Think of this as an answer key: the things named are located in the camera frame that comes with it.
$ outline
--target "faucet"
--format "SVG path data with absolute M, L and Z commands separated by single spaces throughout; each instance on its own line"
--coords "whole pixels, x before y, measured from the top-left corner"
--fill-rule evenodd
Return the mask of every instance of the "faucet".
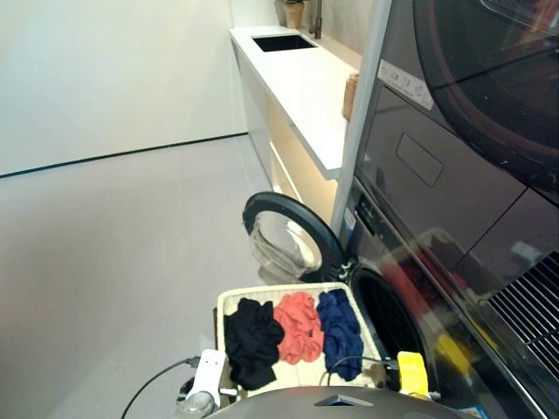
M 316 17 L 313 22 L 313 15 L 311 15 L 311 22 L 308 28 L 310 33 L 314 34 L 314 39 L 322 38 L 322 0 L 316 0 Z

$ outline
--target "laundry basket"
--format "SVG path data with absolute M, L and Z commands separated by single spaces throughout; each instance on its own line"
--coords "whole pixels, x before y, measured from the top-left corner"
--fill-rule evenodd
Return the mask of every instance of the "laundry basket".
M 317 284 L 293 284 L 293 285 L 271 285 L 271 286 L 257 286 L 253 288 L 240 288 L 224 292 L 217 298 L 217 349 L 225 350 L 224 341 L 224 315 L 231 315 L 237 311 L 238 302 L 242 298 L 257 300 L 260 304 L 266 301 L 272 301 L 276 306 L 284 294 L 293 293 L 297 291 L 307 292 L 314 298 L 315 304 L 318 304 L 319 295 L 321 292 L 328 292 L 336 289 L 342 289 L 346 292 L 349 304 L 354 310 L 355 317 L 361 327 L 361 339 L 363 342 L 363 356 L 379 359 L 378 351 L 370 336 L 369 329 L 367 328 L 357 303 L 353 298 L 348 286 L 340 282 L 322 282 Z M 363 361 L 363 367 L 371 365 L 368 361 Z M 276 375 L 276 380 L 270 382 L 262 388 L 254 391 L 239 391 L 238 399 L 250 397 L 259 393 L 264 393 L 270 390 L 280 388 L 300 387 L 300 386 L 318 386 L 321 377 L 326 372 L 324 363 L 324 353 L 322 353 L 315 361 L 305 362 L 299 361 L 295 365 L 291 365 L 284 361 L 278 361 L 273 365 L 273 372 Z M 326 377 L 322 380 L 322 385 L 326 385 Z M 336 386 L 361 386 L 361 387 L 374 387 L 375 384 L 370 376 L 361 372 L 353 381 L 344 381 L 338 374 L 332 374 L 331 385 Z

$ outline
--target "white countertop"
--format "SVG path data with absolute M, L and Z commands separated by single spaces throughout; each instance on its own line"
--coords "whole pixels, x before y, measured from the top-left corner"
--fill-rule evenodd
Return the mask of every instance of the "white countertop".
M 342 166 L 347 125 L 342 117 L 343 94 L 346 80 L 355 69 L 320 46 L 263 52 L 252 40 L 293 34 L 300 32 L 281 26 L 231 29 L 233 42 L 284 111 L 324 178 L 335 179 Z

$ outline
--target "folded cloth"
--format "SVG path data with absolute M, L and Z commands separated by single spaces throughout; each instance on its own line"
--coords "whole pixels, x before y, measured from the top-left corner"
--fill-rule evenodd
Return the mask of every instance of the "folded cloth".
M 359 335 L 360 327 L 348 296 L 343 290 L 321 292 L 316 310 L 321 318 L 324 332 L 324 354 L 326 369 L 330 371 L 334 364 L 346 356 L 361 356 L 363 342 Z M 351 381 L 361 372 L 361 359 L 354 358 L 341 362 L 335 372 L 345 381 Z
M 272 301 L 261 306 L 253 299 L 241 299 L 237 311 L 224 316 L 224 334 L 233 381 L 245 390 L 256 390 L 276 379 L 272 365 L 278 361 L 284 333 L 273 319 Z
M 314 309 L 314 299 L 303 291 L 286 294 L 273 309 L 285 336 L 278 345 L 279 358 L 290 364 L 314 361 L 322 352 L 324 333 Z

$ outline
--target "baseboard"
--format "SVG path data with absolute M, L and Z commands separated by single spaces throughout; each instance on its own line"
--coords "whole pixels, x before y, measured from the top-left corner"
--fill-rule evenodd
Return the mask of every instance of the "baseboard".
M 0 179 L 3 179 L 4 177 L 25 175 L 25 174 L 28 174 L 28 173 L 38 172 L 40 170 L 48 170 L 49 168 L 61 168 L 61 167 L 64 167 L 64 166 L 70 166 L 72 164 L 85 163 L 85 162 L 88 162 L 88 161 L 109 159 L 111 157 L 118 157 L 118 156 L 121 156 L 121 155 L 132 155 L 132 154 L 135 154 L 135 153 L 143 153 L 145 151 L 159 150 L 161 148 L 179 147 L 179 146 L 186 146 L 188 144 L 199 144 L 201 142 L 223 140 L 225 138 L 239 137 L 241 135 L 247 135 L 247 134 L 248 133 L 236 133 L 236 134 L 220 135 L 218 137 L 203 138 L 201 140 L 177 142 L 177 143 L 173 143 L 173 144 L 166 144 L 164 146 L 140 148 L 140 149 L 137 149 L 137 150 L 123 151 L 123 152 L 114 153 L 114 154 L 111 154 L 111 155 L 98 155 L 98 156 L 95 156 L 95 157 L 87 157 L 86 159 L 65 161 L 65 162 L 62 162 L 62 163 L 50 164 L 48 166 L 41 166 L 41 167 L 38 167 L 38 168 L 27 168 L 26 170 L 19 170 L 17 172 L 6 173 L 6 174 L 3 174 L 3 175 L 0 175 Z

